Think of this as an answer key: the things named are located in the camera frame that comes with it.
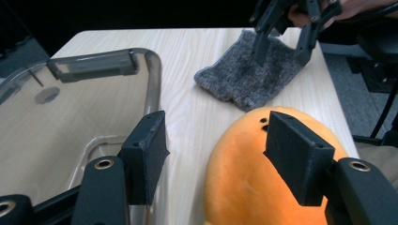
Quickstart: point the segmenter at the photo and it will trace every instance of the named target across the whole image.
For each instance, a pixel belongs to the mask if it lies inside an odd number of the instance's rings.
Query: light wood tabletop
[[[166,112],[167,147],[150,224],[203,224],[203,184],[208,157],[225,130],[244,114],[195,84],[193,75],[214,64],[242,29],[161,29],[86,31],[77,34],[53,58],[146,48],[162,62],[160,110]],[[299,29],[281,40],[295,48]],[[309,64],[269,106],[288,106],[322,122],[349,156],[358,154],[323,54],[317,45]]]

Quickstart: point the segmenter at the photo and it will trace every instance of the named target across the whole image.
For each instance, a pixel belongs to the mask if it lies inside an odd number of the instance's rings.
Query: transparent container
[[[115,156],[159,108],[161,60],[129,49],[21,69],[0,84],[0,196],[33,205],[78,186],[92,159]]]

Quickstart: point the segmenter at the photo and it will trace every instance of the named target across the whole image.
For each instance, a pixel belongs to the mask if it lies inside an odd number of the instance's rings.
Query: black chair
[[[381,73],[372,82],[389,85],[390,95],[369,139],[358,136],[354,139],[357,142],[398,147],[398,112],[392,122],[391,130],[385,134],[384,138],[382,140],[375,138],[390,112],[398,90],[398,20],[387,20],[369,25],[359,33],[357,42],[380,68]]]

